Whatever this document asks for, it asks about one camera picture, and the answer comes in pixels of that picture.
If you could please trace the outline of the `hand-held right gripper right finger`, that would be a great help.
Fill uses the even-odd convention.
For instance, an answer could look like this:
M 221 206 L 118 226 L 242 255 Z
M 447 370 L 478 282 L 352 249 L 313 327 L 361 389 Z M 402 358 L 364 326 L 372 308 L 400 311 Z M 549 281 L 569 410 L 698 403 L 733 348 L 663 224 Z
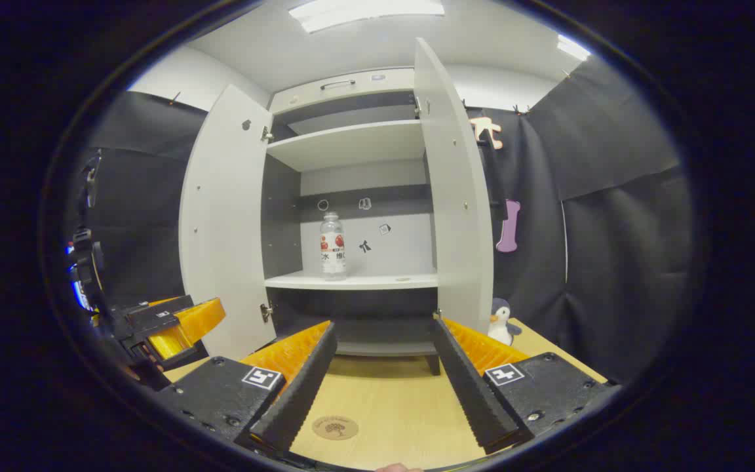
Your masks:
M 486 454 L 545 439 L 616 395 L 555 352 L 529 356 L 449 319 L 431 337 L 474 439 Z

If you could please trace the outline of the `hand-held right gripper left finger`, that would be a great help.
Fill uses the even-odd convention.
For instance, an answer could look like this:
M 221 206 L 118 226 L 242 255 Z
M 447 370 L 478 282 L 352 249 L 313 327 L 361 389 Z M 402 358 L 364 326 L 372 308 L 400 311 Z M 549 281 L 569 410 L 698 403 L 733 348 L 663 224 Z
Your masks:
M 157 393 L 159 403 L 239 447 L 282 456 L 305 423 L 338 351 L 332 321 L 242 361 L 212 357 Z

